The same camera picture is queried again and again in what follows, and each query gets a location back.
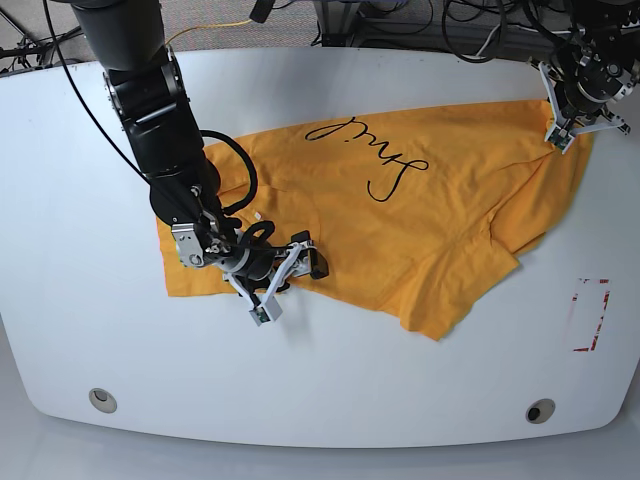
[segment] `yellow t-shirt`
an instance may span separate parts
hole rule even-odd
[[[545,101],[445,106],[280,128],[237,139],[259,188],[238,212],[275,222],[272,244],[309,230],[330,275],[292,283],[400,318],[440,339],[533,248],[569,207],[591,150],[562,155],[543,140]],[[223,144],[206,147],[220,199],[244,196],[248,176]],[[170,296],[233,292],[216,268],[178,260],[158,223]]]

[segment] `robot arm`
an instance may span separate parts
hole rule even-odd
[[[540,71],[554,115],[545,140],[563,152],[582,133],[617,128],[627,135],[629,125],[608,105],[629,96],[640,80],[640,34],[626,29],[638,22],[640,2],[572,3],[572,34],[563,39],[544,32],[554,43],[550,64],[531,62]],[[535,25],[526,0],[523,9]]]
[[[105,68],[105,81],[140,171],[149,180],[155,214],[171,226],[181,262],[214,265],[250,305],[258,325],[275,320],[274,294],[290,275],[328,275],[327,263],[308,232],[283,247],[267,242],[272,222],[239,230],[232,215],[257,192],[251,158],[233,139],[201,132],[189,107],[178,63],[164,44],[158,0],[57,0],[70,3],[89,45]],[[204,155],[203,134],[227,143],[245,163],[250,188],[244,199],[223,207],[220,176]],[[256,289],[267,293],[259,298]]]

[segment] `white table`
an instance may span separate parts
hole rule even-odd
[[[260,49],[179,60],[199,125],[234,136],[544,97],[526,65],[442,54]],[[72,71],[130,152],[100,67]],[[86,118],[62,71],[1,80],[0,104],[11,112],[2,117],[0,313],[29,398],[45,414],[224,442],[397,447],[593,429],[620,408],[640,357],[637,135],[598,136],[562,224],[436,343],[388,315],[301,290],[282,299],[281,320],[261,328],[232,295],[168,298],[147,188]],[[635,96],[616,113],[637,129],[634,106]],[[579,277],[610,279],[595,351],[573,351],[585,346],[600,294],[583,289],[568,322]],[[114,394],[116,413],[91,406],[94,387]],[[531,425],[526,409],[541,398],[556,412]]]

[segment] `yellow cable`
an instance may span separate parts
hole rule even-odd
[[[235,23],[213,23],[211,25],[196,25],[195,27],[185,28],[184,30],[176,33],[169,40],[167,40],[165,42],[165,45],[169,45],[171,42],[173,42],[180,35],[182,35],[183,33],[190,32],[191,30],[204,30],[204,29],[208,29],[208,28],[239,27],[241,25],[247,25],[248,23],[251,23],[252,21],[253,20],[243,20],[242,22],[235,22]]]

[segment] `gray floor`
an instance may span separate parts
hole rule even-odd
[[[416,23],[425,23],[430,17],[429,0],[408,0],[409,5],[394,13],[393,18]],[[283,5],[287,0],[277,0],[276,5]],[[375,2],[382,8],[393,6],[393,0]],[[167,38],[180,30],[202,24],[226,23],[248,18],[255,0],[161,0],[162,15],[165,22]],[[41,0],[0,0],[0,5],[35,38],[49,36],[42,10]],[[57,33],[63,33],[75,27],[77,22],[68,5],[49,2],[53,23]],[[442,12],[442,0],[433,0],[434,22],[439,22]],[[464,18],[469,16],[468,7],[454,5],[452,13]],[[525,22],[521,13],[510,16],[514,21]],[[545,12],[543,19],[547,25],[559,27],[566,20],[554,18]],[[473,24],[493,25],[498,21],[496,15],[485,14]],[[269,20],[263,24],[250,24],[242,27],[196,30],[189,32],[173,42],[176,50],[204,50],[213,48],[242,47],[291,47],[308,46],[317,33],[316,15],[313,5],[308,0],[299,0],[283,10],[272,12]],[[0,47],[13,48],[20,36],[3,19],[0,18]],[[67,58],[82,61],[93,60],[93,54],[86,40],[78,37],[64,44]],[[8,66],[8,60],[0,60],[0,69]]]

